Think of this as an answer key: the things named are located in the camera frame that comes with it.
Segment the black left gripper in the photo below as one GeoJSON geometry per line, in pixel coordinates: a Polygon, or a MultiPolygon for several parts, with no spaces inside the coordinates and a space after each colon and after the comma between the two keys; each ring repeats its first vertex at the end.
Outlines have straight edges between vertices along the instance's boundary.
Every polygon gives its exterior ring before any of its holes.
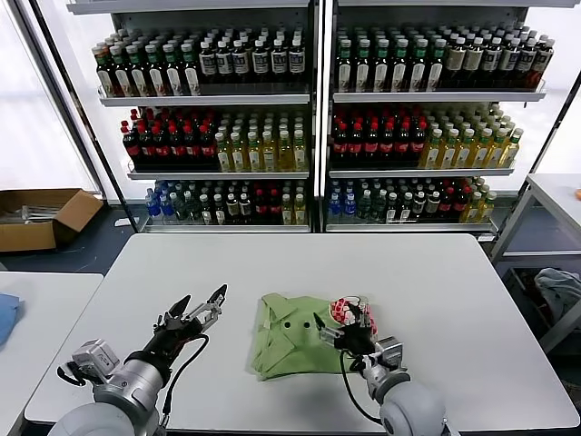
{"type": "Polygon", "coordinates": [[[144,351],[173,363],[186,343],[193,341],[201,332],[202,324],[214,324],[222,314],[228,285],[218,288],[206,301],[197,306],[183,319],[191,296],[185,295],[172,307],[160,314],[153,329],[153,337],[144,351]]]}

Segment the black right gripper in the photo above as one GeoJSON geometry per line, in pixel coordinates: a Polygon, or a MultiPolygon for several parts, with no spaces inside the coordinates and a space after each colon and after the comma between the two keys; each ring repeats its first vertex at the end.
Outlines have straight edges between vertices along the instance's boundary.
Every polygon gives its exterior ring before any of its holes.
{"type": "Polygon", "coordinates": [[[375,352],[372,340],[374,321],[367,304],[350,304],[354,323],[343,326],[331,315],[313,313],[320,339],[330,347],[349,352],[353,356],[369,355],[375,352]]]}

